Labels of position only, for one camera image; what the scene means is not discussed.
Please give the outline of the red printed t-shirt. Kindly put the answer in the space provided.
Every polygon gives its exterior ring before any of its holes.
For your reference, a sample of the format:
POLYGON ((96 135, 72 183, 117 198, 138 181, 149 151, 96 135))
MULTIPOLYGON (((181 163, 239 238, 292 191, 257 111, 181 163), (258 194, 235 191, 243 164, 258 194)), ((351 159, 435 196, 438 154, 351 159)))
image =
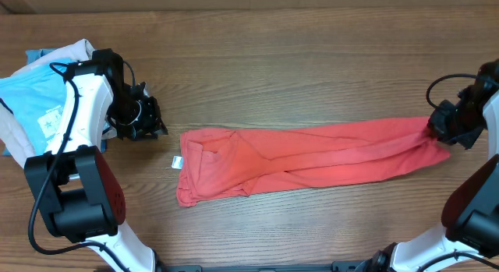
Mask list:
POLYGON ((289 130, 190 130, 180 136, 177 200, 193 207, 201 201, 406 175, 450 156, 430 136, 427 121, 383 118, 289 130))

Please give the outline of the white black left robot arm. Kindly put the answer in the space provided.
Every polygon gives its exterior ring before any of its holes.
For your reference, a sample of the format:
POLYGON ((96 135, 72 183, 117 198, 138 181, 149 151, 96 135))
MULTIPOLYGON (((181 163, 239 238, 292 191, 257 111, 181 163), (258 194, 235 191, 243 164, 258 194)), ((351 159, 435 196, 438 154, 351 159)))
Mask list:
POLYGON ((110 48, 84 62, 50 63, 65 84, 66 101, 52 143, 24 165, 35 199, 27 235, 44 255, 89 248, 115 271, 165 271, 127 224, 124 193, 101 153, 106 123, 121 140, 155 140, 168 132, 146 84, 125 82, 128 65, 110 48))

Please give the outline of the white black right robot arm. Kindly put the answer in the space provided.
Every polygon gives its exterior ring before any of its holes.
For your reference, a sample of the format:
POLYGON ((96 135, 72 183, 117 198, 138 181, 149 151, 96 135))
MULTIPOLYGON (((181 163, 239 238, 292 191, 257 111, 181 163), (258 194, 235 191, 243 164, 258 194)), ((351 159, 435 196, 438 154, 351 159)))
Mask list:
POLYGON ((498 254, 498 63, 483 64, 470 79, 457 104, 435 106, 428 127, 438 141, 466 149, 488 131, 487 162, 450 195, 440 224, 376 252, 357 271, 440 271, 468 260, 497 267, 490 260, 498 254))

